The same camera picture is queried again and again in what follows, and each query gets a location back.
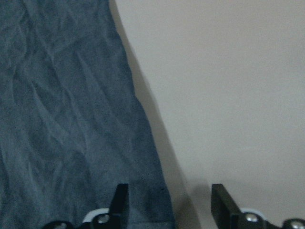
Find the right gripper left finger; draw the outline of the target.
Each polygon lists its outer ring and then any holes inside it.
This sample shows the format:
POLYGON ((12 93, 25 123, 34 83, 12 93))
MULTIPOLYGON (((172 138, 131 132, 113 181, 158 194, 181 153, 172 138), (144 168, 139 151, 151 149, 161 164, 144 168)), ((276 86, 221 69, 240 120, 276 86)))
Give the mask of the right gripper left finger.
POLYGON ((109 207, 107 229, 126 229, 129 221, 129 185, 119 184, 109 207))

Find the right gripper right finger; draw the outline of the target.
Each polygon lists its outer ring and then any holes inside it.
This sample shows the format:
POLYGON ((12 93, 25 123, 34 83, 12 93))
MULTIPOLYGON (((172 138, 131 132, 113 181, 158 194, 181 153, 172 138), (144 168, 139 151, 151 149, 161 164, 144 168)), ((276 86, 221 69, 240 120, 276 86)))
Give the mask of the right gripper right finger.
POLYGON ((211 214, 219 229, 266 229, 266 220, 252 211, 242 211, 223 184, 212 184, 211 214))

